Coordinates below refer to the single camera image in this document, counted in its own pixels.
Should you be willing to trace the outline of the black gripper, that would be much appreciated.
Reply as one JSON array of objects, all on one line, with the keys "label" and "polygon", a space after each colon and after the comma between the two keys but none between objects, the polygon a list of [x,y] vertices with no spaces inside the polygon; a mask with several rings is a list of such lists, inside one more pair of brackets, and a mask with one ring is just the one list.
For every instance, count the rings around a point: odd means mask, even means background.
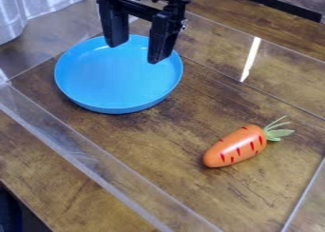
[{"label": "black gripper", "polygon": [[147,61],[156,64],[172,52],[190,0],[150,0],[152,3],[164,1],[166,6],[160,10],[144,6],[139,1],[96,0],[103,35],[108,46],[115,48],[128,41],[128,15],[152,20]]}]

